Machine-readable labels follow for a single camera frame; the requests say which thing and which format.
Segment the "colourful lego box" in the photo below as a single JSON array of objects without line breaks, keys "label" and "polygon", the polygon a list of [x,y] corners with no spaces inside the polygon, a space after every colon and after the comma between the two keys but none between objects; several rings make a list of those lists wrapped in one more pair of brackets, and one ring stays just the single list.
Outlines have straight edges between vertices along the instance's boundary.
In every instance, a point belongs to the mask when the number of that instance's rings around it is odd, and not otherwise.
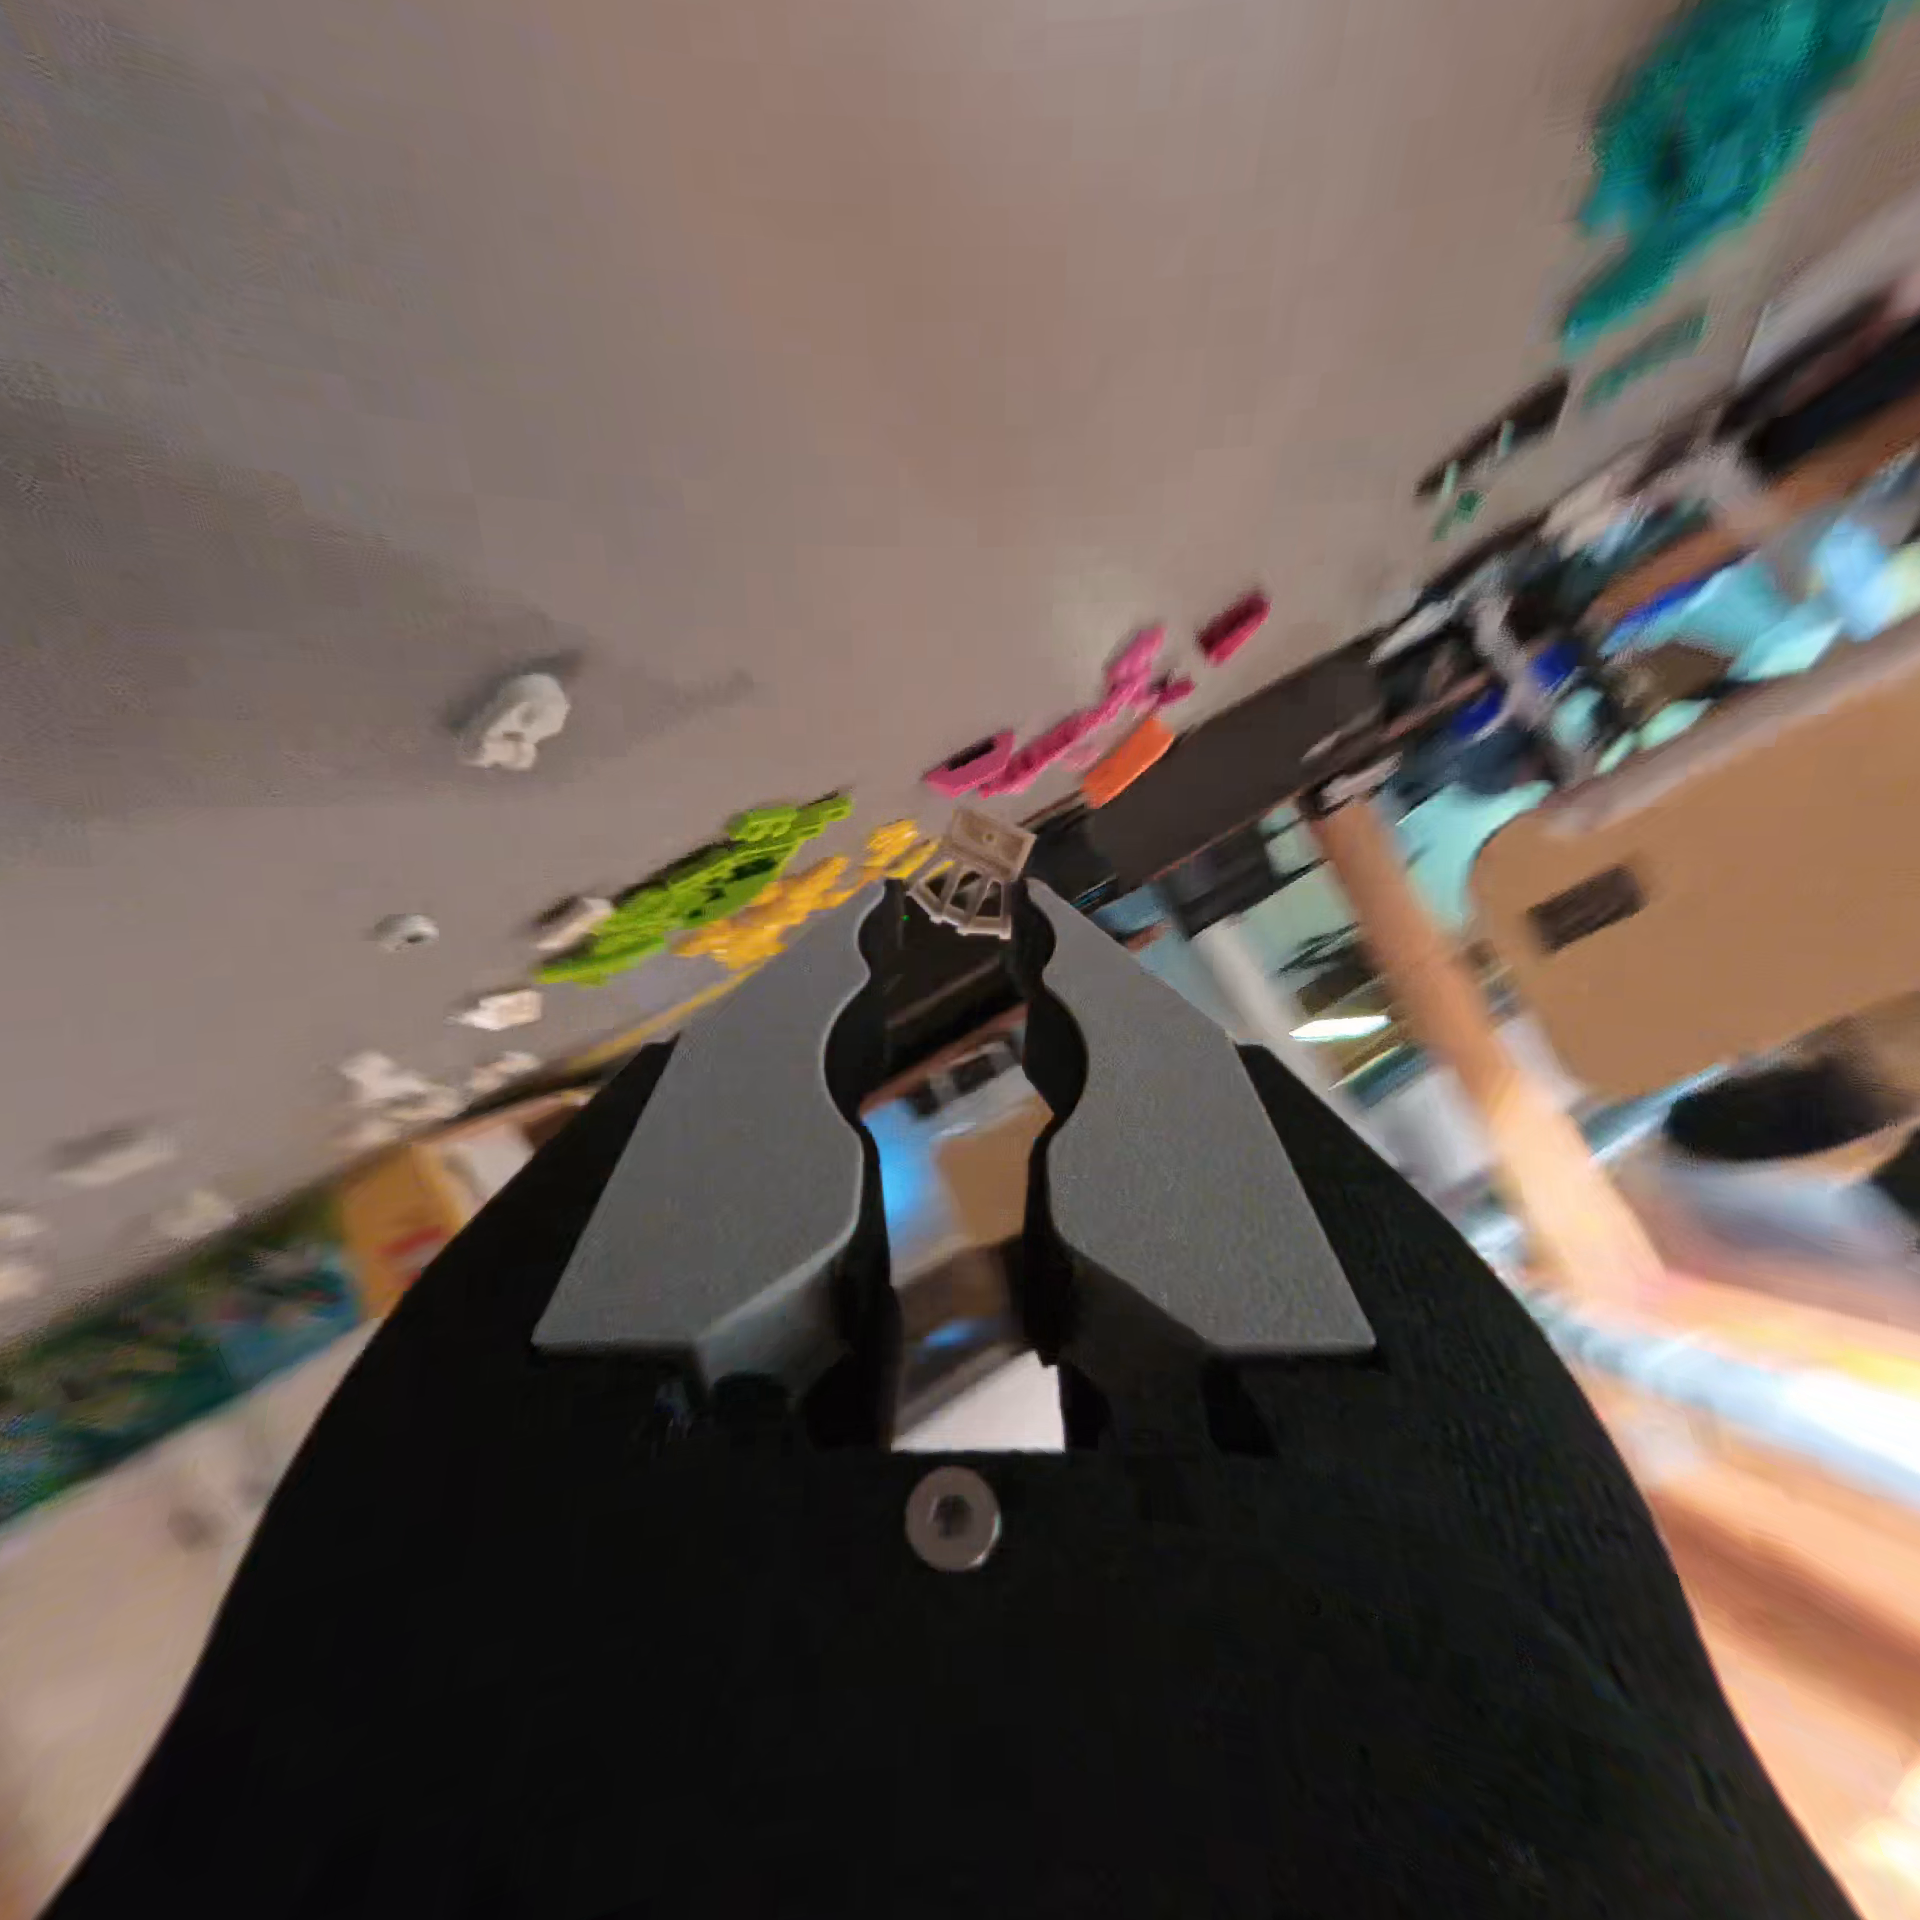
[{"label": "colourful lego box", "polygon": [[239,1401],[361,1322],[341,1208],[310,1191],[5,1348],[3,1522]]}]

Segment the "orange lego brick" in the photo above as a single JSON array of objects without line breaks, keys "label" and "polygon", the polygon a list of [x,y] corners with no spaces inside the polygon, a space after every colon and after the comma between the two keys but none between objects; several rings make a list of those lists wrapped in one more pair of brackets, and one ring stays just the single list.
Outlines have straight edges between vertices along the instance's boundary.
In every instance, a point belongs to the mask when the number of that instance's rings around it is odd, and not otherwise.
[{"label": "orange lego brick", "polygon": [[1140,719],[1085,768],[1078,794],[1085,810],[1103,810],[1155,770],[1177,745],[1177,732],[1157,714]]}]

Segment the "pile of yellow lego pieces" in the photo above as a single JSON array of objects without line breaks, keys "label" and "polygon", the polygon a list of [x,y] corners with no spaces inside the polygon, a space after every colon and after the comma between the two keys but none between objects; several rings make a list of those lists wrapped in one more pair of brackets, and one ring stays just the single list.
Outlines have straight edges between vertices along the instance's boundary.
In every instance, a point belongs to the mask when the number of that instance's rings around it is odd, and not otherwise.
[{"label": "pile of yellow lego pieces", "polygon": [[857,855],[826,855],[802,871],[787,871],[735,912],[679,934],[670,951],[676,958],[713,962],[732,976],[756,971],[779,958],[806,923],[843,905],[867,884],[911,880],[930,865],[935,851],[937,836],[917,824],[887,824],[868,834]]}]

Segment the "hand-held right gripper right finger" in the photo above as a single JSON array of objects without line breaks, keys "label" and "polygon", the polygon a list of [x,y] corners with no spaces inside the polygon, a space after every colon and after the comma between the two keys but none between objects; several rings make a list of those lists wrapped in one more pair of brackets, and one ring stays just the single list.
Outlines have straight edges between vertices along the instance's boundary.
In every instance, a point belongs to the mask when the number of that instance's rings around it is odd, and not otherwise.
[{"label": "hand-held right gripper right finger", "polygon": [[1231,1035],[1042,880],[1014,896],[1021,1319],[1049,1363],[1349,1361],[1365,1308]]}]

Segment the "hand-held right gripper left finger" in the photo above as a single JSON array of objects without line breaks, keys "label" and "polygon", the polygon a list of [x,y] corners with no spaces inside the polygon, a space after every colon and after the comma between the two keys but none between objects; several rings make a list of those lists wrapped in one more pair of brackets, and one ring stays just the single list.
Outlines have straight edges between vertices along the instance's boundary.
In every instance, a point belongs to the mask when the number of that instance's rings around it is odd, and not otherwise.
[{"label": "hand-held right gripper left finger", "polygon": [[882,986],[901,894],[870,880],[667,1051],[535,1348],[667,1361],[695,1385],[814,1387],[887,1288],[878,1150]]}]

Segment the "pile of lime green lego pieces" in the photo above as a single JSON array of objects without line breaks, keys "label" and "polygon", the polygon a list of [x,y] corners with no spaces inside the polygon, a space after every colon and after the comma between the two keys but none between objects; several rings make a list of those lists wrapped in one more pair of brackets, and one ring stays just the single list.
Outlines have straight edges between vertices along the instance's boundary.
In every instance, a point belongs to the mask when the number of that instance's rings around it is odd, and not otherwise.
[{"label": "pile of lime green lego pieces", "polygon": [[541,960],[541,987],[599,987],[753,905],[823,833],[852,815],[852,799],[831,792],[804,803],[739,811],[692,852],[659,870],[612,902],[612,910],[573,946]]}]

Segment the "small grey lego piece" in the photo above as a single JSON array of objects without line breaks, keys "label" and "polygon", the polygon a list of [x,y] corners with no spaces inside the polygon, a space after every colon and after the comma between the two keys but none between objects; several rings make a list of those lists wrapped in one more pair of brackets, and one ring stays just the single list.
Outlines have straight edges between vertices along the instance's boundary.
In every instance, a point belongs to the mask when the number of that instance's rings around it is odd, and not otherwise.
[{"label": "small grey lego piece", "polygon": [[958,807],[905,898],[937,928],[1009,943],[1014,894],[1037,836],[975,807]]}]

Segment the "scattered white lego pieces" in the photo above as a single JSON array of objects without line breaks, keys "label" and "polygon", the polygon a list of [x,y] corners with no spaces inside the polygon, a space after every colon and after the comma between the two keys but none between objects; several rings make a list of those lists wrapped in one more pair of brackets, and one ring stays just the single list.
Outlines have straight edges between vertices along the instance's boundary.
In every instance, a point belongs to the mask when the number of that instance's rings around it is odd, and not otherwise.
[{"label": "scattered white lego pieces", "polygon": [[[527,775],[538,768],[541,745],[561,736],[567,721],[570,695],[558,676],[532,673],[508,680],[469,722],[462,763],[479,774]],[[409,910],[377,922],[369,938],[380,953],[411,953],[431,946],[439,936],[431,918]],[[467,1104],[460,1090],[444,1090],[377,1051],[357,1055],[338,1074],[351,1094],[351,1110],[363,1114],[350,1130],[348,1146],[355,1155],[393,1143],[407,1130],[452,1118]],[[70,1191],[106,1191],[151,1177],[175,1159],[175,1142],[164,1127],[127,1123],[61,1147],[55,1155],[55,1179]],[[220,1194],[193,1191],[180,1203],[178,1223],[158,1228],[158,1235],[193,1241],[234,1220],[235,1209]],[[44,1288],[44,1267],[33,1256],[44,1235],[30,1209],[5,1208],[5,1310],[36,1299]]]}]

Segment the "pile of pink lego pieces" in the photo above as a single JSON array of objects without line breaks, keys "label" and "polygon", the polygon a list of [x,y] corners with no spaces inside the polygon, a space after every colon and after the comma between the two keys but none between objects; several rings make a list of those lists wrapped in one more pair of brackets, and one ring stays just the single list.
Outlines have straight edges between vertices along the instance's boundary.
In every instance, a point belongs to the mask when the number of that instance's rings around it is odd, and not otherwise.
[{"label": "pile of pink lego pieces", "polygon": [[1180,734],[1172,719],[1194,697],[1196,676],[1189,660],[1169,664],[1165,655],[1162,624],[1139,628],[1109,655],[1091,703],[1028,736],[1011,730],[982,736],[930,767],[921,786],[941,801],[1013,801],[1051,774],[1082,782],[1091,761],[1150,714]]}]

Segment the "pile of teal lego pieces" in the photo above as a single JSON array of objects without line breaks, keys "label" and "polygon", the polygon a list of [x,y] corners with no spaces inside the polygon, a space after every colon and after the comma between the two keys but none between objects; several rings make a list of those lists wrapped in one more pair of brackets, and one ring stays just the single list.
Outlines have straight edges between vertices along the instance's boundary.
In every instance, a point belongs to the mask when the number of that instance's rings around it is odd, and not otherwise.
[{"label": "pile of teal lego pieces", "polygon": [[1916,249],[1916,6],[1682,6],[1589,131],[1569,419],[1685,410]]}]

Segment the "wooden chair with metal legs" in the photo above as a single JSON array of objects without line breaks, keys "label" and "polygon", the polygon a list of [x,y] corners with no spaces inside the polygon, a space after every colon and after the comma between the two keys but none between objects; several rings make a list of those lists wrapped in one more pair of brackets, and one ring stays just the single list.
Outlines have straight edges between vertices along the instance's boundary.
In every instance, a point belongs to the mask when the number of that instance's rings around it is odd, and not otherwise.
[{"label": "wooden chair with metal legs", "polygon": [[1918,986],[1916,619],[1494,830],[1473,928],[1578,1084],[1659,1094]]}]

